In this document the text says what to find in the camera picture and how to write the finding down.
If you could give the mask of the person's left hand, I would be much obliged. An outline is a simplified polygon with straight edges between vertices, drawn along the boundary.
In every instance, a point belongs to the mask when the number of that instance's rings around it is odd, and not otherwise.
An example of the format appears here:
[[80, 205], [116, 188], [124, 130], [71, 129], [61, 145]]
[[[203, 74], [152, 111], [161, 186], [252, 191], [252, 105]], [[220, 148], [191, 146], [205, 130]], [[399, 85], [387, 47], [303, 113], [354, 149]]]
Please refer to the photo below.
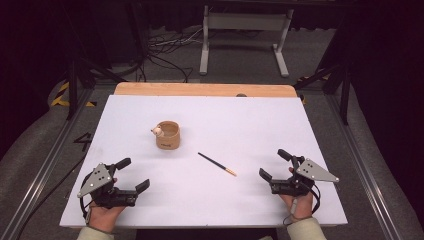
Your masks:
[[91, 204], [88, 225], [97, 230], [112, 233], [119, 215], [124, 210], [124, 206], [105, 208], [96, 204]]

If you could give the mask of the round bamboo cup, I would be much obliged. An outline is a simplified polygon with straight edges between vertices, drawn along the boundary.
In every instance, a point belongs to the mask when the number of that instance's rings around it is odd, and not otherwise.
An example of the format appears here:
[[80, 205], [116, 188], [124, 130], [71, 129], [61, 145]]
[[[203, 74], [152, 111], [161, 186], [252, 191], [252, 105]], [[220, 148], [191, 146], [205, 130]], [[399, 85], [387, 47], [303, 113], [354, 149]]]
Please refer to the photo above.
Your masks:
[[162, 121], [158, 125], [164, 131], [163, 137], [156, 137], [156, 145], [163, 150], [175, 150], [180, 145], [180, 127], [174, 121]]

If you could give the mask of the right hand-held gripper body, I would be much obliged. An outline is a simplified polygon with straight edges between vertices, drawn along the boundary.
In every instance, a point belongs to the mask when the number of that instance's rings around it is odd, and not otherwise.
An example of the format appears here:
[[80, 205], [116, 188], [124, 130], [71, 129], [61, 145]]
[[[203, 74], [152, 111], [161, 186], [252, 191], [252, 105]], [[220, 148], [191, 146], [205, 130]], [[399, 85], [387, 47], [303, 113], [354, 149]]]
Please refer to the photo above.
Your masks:
[[289, 195], [293, 197], [305, 196], [312, 191], [316, 181], [338, 182], [339, 178], [325, 170], [311, 159], [290, 156], [292, 176], [287, 180], [270, 180], [272, 194]]

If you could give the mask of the black brush with wooden tip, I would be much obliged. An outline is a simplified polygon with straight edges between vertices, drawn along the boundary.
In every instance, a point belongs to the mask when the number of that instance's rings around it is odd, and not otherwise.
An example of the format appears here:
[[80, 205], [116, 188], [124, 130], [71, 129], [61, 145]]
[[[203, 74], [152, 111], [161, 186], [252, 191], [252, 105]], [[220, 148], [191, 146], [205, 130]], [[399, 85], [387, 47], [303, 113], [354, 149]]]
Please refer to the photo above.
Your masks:
[[200, 155], [200, 156], [201, 156], [201, 157], [203, 157], [204, 159], [208, 160], [208, 161], [209, 161], [209, 162], [211, 162], [212, 164], [214, 164], [214, 165], [218, 166], [219, 168], [223, 169], [224, 171], [228, 172], [228, 173], [229, 173], [229, 174], [231, 174], [232, 176], [237, 177], [237, 174], [236, 174], [233, 170], [231, 170], [231, 169], [229, 169], [229, 168], [225, 167], [224, 165], [220, 164], [219, 162], [217, 162], [217, 161], [213, 160], [212, 158], [210, 158], [210, 157], [208, 157], [208, 156], [204, 155], [204, 154], [203, 154], [203, 153], [201, 153], [201, 152], [198, 152], [198, 155]]

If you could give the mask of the black tripod stand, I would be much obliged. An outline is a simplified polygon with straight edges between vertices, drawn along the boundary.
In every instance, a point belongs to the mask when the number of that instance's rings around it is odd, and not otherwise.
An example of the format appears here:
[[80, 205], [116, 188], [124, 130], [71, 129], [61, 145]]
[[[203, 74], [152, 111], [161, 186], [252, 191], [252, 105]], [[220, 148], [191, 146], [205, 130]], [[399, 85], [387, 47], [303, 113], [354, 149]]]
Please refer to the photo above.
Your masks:
[[106, 68], [81, 57], [73, 57], [68, 61], [67, 80], [69, 82], [69, 110], [67, 119], [71, 120], [78, 110], [78, 81], [85, 89], [92, 89], [95, 85], [95, 80], [91, 69], [105, 75], [107, 78], [114, 80], [117, 83], [124, 82], [124, 79], [117, 74], [112, 73]]
[[336, 64], [328, 68], [318, 70], [312, 76], [297, 82], [293, 85], [295, 90], [300, 90], [319, 79], [328, 76], [322, 91], [327, 95], [334, 95], [338, 88], [341, 88], [341, 96], [339, 103], [339, 116], [344, 125], [348, 124], [347, 112], [350, 94], [351, 76], [346, 65]]

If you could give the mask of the person's right hand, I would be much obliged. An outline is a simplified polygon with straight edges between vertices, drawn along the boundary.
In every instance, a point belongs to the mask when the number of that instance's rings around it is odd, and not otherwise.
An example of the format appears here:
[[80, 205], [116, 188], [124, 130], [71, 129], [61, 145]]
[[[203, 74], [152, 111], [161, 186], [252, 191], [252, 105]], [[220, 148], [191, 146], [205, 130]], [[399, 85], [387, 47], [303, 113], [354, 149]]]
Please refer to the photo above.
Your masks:
[[281, 195], [280, 198], [287, 207], [291, 223], [296, 223], [312, 217], [313, 195], [311, 193], [298, 197]]

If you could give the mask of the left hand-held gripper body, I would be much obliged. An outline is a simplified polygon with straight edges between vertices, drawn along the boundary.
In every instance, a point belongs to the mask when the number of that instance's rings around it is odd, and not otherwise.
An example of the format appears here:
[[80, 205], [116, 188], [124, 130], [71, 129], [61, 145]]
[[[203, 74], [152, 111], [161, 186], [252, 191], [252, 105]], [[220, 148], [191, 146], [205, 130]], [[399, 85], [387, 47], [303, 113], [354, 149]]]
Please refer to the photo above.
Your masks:
[[80, 199], [80, 207], [86, 208], [84, 197], [89, 194], [96, 205], [113, 208], [118, 206], [133, 207], [138, 198], [136, 190], [120, 190], [115, 187], [114, 174], [118, 170], [115, 164], [106, 165], [99, 163], [93, 171], [88, 174], [77, 194]]

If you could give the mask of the aluminium floor rail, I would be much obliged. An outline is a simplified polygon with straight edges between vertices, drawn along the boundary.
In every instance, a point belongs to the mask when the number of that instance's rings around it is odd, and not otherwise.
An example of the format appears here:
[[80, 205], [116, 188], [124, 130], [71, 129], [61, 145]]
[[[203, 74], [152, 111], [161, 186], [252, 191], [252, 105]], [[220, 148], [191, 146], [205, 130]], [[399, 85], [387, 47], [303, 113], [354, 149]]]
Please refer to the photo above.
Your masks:
[[0, 240], [17, 240], [92, 92], [80, 91], [77, 109], [70, 119], [68, 108], [51, 107], [24, 131], [0, 161]]
[[344, 124], [342, 118], [339, 115], [339, 104], [337, 99], [332, 95], [326, 95], [325, 98], [333, 116], [336, 118], [337, 124], [342, 132], [344, 139], [347, 141], [347, 145], [353, 157], [353, 165], [360, 178], [361, 184], [365, 190], [370, 205], [374, 211], [374, 214], [379, 222], [386, 240], [403, 240], [393, 222], [388, 206], [384, 197], [382, 196], [381, 190], [374, 176], [372, 175], [366, 163], [363, 161], [362, 155], [359, 151], [358, 145], [354, 139], [350, 127]]

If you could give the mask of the white metal desk frame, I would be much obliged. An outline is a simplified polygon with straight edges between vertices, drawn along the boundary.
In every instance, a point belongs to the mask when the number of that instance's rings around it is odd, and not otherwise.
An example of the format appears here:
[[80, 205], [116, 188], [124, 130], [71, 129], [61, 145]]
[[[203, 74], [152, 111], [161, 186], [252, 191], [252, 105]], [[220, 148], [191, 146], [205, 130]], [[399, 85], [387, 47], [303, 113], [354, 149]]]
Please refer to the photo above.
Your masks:
[[209, 31], [217, 30], [256, 30], [279, 31], [280, 39], [272, 45], [272, 50], [282, 77], [288, 77], [288, 68], [282, 53], [283, 46], [293, 18], [293, 9], [284, 14], [252, 14], [252, 13], [216, 13], [208, 6], [203, 11], [203, 42], [200, 58], [199, 74], [208, 73], [209, 61]]

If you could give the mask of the white table cover sheet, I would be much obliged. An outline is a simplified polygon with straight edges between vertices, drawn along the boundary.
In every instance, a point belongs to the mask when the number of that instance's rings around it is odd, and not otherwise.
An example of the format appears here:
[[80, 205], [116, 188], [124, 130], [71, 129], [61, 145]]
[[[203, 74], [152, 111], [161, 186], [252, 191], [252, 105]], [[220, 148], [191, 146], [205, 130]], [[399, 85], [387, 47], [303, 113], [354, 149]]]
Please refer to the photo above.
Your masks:
[[[156, 145], [151, 130], [162, 121], [180, 127], [175, 150]], [[119, 217], [120, 227], [276, 227], [288, 212], [259, 169], [288, 178], [290, 164], [278, 156], [279, 149], [325, 163], [297, 97], [112, 95], [79, 175], [85, 177], [99, 163], [130, 158], [131, 164], [116, 174], [118, 187], [132, 189], [150, 180], [135, 206]]]

